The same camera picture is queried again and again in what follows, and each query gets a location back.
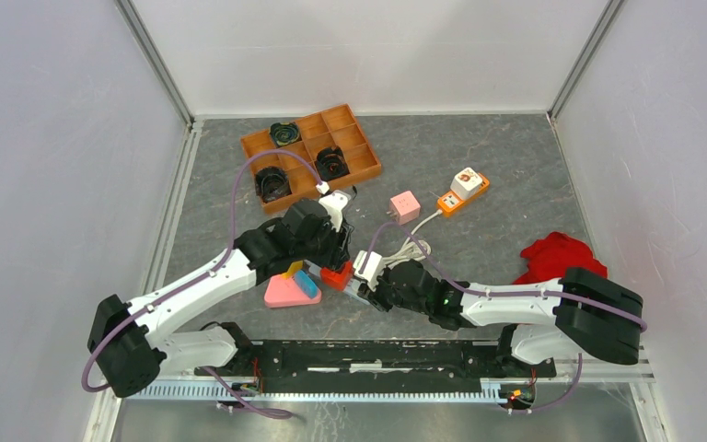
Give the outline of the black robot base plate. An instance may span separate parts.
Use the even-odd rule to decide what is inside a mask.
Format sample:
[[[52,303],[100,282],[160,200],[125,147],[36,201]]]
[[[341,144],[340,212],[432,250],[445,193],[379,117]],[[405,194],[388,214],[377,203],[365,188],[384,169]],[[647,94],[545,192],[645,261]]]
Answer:
[[[484,379],[557,374],[552,360],[529,365],[489,341],[252,341],[234,322],[220,327],[236,352],[216,373],[254,382],[259,393],[472,392]]]

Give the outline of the white cube socket adapter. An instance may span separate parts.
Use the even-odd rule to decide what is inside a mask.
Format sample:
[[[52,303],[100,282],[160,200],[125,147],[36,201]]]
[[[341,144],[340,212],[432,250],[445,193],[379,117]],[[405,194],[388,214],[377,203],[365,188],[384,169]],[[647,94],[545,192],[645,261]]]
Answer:
[[[488,185],[488,181],[473,168],[466,167],[457,173],[450,185],[460,200],[467,201]]]

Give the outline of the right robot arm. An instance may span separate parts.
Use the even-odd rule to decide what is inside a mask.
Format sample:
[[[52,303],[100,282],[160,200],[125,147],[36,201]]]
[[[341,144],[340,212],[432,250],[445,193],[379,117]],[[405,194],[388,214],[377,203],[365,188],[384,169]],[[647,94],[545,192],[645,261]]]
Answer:
[[[507,376],[557,357],[589,355],[622,366],[639,361],[642,297],[584,268],[544,282],[482,285],[435,278],[409,260],[355,277],[357,296],[380,311],[407,309],[451,331],[502,325],[494,361]]]

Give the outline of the blue square plug adapter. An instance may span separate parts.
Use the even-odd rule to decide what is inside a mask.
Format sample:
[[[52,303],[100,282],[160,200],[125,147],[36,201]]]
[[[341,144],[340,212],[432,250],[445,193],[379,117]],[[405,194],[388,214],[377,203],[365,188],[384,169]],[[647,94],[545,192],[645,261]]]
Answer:
[[[315,299],[319,295],[319,288],[313,279],[304,271],[297,271],[293,275],[293,280],[297,288],[309,299]]]

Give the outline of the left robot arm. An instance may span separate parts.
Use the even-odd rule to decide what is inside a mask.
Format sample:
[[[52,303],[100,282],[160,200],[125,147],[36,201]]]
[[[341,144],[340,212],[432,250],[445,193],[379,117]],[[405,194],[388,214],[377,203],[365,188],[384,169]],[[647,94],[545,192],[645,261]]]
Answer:
[[[93,318],[82,375],[88,382],[97,366],[118,398],[145,389],[170,369],[222,367],[230,375],[245,373],[251,349],[227,329],[184,332],[179,327],[233,295],[286,273],[296,262],[340,271],[350,260],[353,232],[344,218],[351,201],[334,191],[318,200],[302,198],[285,214],[235,238],[223,252],[195,271],[156,291],[124,301],[116,295],[101,300]]]

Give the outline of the red cube socket adapter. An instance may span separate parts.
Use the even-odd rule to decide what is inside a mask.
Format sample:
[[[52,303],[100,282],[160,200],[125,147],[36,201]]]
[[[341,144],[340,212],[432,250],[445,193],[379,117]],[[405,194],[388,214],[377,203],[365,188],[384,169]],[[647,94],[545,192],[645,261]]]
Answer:
[[[319,272],[321,282],[328,287],[343,292],[353,277],[353,264],[346,262],[338,271],[322,268]]]

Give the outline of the pink cube socket adapter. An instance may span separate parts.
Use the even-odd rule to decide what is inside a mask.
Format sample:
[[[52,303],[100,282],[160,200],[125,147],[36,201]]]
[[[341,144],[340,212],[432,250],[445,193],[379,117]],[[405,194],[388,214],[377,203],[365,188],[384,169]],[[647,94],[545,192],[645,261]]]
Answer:
[[[399,225],[405,225],[419,216],[421,205],[413,192],[405,191],[389,199],[388,212]]]

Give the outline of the light blue power strip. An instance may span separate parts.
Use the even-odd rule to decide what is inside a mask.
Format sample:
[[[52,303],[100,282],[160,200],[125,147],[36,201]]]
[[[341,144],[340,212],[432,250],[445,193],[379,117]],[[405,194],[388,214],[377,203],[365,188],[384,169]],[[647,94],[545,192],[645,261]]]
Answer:
[[[308,262],[308,261],[305,261],[305,264],[307,265],[307,272],[308,272],[312,277],[318,279],[318,280],[320,281],[320,284],[321,284],[324,288],[332,289],[332,288],[328,287],[327,285],[324,285],[324,284],[321,282],[320,274],[319,274],[320,270],[322,269],[321,267],[317,266],[316,264],[314,264],[314,263],[312,263],[312,262]],[[341,292],[341,293],[344,293],[344,294],[347,295],[348,297],[350,297],[350,298],[352,298],[352,299],[354,299],[354,300],[357,300],[358,302],[361,302],[361,303],[363,303],[363,304],[369,305],[369,303],[367,303],[365,300],[362,299],[362,288],[364,287],[364,284],[365,284],[365,282],[360,281],[360,280],[357,279],[357,278],[354,276],[354,274],[353,274],[353,277],[352,277],[350,283],[348,284],[348,286],[346,287],[346,289],[345,289],[343,292]]]

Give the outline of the yellow cube socket adapter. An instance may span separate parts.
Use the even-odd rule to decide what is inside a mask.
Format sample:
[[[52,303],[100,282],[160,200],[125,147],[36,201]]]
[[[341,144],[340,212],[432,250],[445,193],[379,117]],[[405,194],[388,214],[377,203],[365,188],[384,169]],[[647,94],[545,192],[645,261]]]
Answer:
[[[301,271],[304,266],[303,261],[293,262],[289,265],[286,271],[282,274],[283,278],[292,278],[297,272]]]

